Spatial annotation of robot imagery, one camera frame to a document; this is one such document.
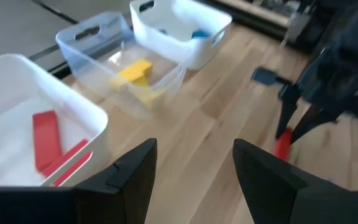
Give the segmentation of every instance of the wooden plank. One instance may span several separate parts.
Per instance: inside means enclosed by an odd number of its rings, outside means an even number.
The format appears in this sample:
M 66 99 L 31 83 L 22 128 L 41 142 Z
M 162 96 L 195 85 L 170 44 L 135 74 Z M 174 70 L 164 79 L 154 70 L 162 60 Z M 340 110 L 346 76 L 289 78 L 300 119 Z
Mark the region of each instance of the wooden plank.
M 247 202 L 244 196 L 242 196 L 231 224 L 253 224 L 253 223 L 254 220 L 252 219 Z
M 176 179 L 211 130 L 215 119 L 195 109 L 158 154 L 155 189 Z
M 351 160 L 351 120 L 324 124 L 300 140 L 296 165 L 318 177 L 348 187 Z
M 229 151 L 190 223 L 230 223 L 241 199 L 242 191 L 237 180 L 232 151 Z
M 184 90 L 202 100 L 219 81 L 225 79 L 236 69 L 247 55 L 252 34 L 247 30 L 238 30 L 221 51 L 191 79 Z
M 242 127 L 238 138 L 244 139 L 258 147 L 266 141 L 267 138 L 274 138 L 268 136 L 268 130 L 277 127 L 277 123 L 273 122 L 275 114 L 279 112 L 279 101 L 274 96 L 275 90 L 266 88 L 263 94 L 255 101 L 247 121 Z
M 196 99 L 181 91 L 169 104 L 163 105 L 151 119 L 145 121 L 137 131 L 128 133 L 131 138 L 119 149 L 119 155 L 148 138 L 157 138 L 158 153 L 163 153 L 161 150 L 166 149 L 169 139 L 198 105 Z
M 246 120 L 244 115 L 252 108 L 250 98 L 244 99 L 244 95 L 251 92 L 252 88 L 242 88 L 236 94 L 177 180 L 154 192 L 147 223 L 190 222 L 243 126 Z
M 250 77 L 259 65 L 263 52 L 251 49 L 242 63 L 211 94 L 206 96 L 201 110 L 212 118 L 217 118 L 229 104 L 232 97 L 243 83 L 250 82 Z

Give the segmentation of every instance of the bin handle hole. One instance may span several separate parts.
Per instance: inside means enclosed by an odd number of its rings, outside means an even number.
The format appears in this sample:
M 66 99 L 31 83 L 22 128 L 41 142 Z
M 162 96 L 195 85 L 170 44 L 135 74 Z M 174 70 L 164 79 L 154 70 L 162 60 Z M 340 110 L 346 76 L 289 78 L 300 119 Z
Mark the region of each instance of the bin handle hole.
M 98 35 L 99 32 L 100 32 L 100 26 L 88 28 L 88 29 L 84 30 L 83 32 L 80 32 L 79 34 L 76 34 L 74 36 L 74 40 L 82 40 L 87 37 Z
M 154 1 L 148 1 L 146 3 L 143 3 L 139 6 L 139 12 L 144 12 L 148 9 L 152 9 L 154 7 Z

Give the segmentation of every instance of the red block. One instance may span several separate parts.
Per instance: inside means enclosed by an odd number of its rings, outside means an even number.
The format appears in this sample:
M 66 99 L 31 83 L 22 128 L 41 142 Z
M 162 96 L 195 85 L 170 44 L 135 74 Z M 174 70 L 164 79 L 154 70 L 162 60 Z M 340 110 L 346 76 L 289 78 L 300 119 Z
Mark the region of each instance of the red block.
M 84 164 L 92 155 L 92 152 L 87 152 L 80 160 L 78 160 L 72 167 L 70 167 L 61 177 L 59 177 L 53 184 L 58 187 L 69 176 L 72 175 L 82 164 Z
M 82 139 L 77 145 L 72 147 L 66 154 L 55 159 L 55 161 L 45 168 L 42 173 L 44 176 L 49 177 L 55 172 L 60 166 L 62 166 L 67 160 L 73 157 L 80 149 L 82 149 L 88 143 L 87 139 Z
M 53 110 L 32 116 L 35 167 L 39 172 L 62 155 L 57 115 Z
M 288 161 L 291 152 L 292 129 L 287 128 L 285 132 L 277 139 L 276 148 L 273 154 L 284 160 Z

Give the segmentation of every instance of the clear plastic bin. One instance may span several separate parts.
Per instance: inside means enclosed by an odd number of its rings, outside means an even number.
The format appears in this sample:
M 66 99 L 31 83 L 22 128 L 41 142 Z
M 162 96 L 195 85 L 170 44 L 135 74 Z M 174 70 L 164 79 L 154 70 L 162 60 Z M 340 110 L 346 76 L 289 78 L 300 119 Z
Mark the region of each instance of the clear plastic bin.
M 46 176 L 35 165 L 32 116 L 50 110 L 57 114 L 63 155 L 82 139 L 88 143 Z M 56 185 L 56 180 L 91 153 L 59 186 L 87 179 L 109 159 L 107 124 L 106 112 L 34 62 L 22 55 L 0 56 L 0 185 Z
M 185 77 L 185 67 L 139 45 L 120 13 L 104 12 L 61 30 L 56 41 L 81 84 L 136 118 L 150 117 L 178 93 Z M 119 75 L 142 59 L 152 63 L 148 84 Z

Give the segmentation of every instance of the red block in gripper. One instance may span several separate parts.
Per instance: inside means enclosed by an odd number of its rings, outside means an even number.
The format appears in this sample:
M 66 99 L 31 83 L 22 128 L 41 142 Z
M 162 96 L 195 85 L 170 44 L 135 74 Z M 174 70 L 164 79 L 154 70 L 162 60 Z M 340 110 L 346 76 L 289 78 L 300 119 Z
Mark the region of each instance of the red block in gripper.
M 59 169 L 59 167 L 62 166 L 67 160 L 69 160 L 78 151 L 80 151 L 87 143 L 88 143 L 87 139 L 82 139 L 77 145 L 72 147 L 66 154 L 55 159 L 55 161 L 52 164 L 50 164 L 46 169 L 44 169 L 42 171 L 43 175 L 45 177 L 49 177 L 52 173 L 54 173 L 57 169 Z
M 284 161 L 288 161 L 291 153 L 291 140 L 292 129 L 287 128 L 277 139 L 276 148 L 273 151 L 273 154 Z
M 56 112 L 53 110 L 32 116 L 35 168 L 42 172 L 62 155 Z

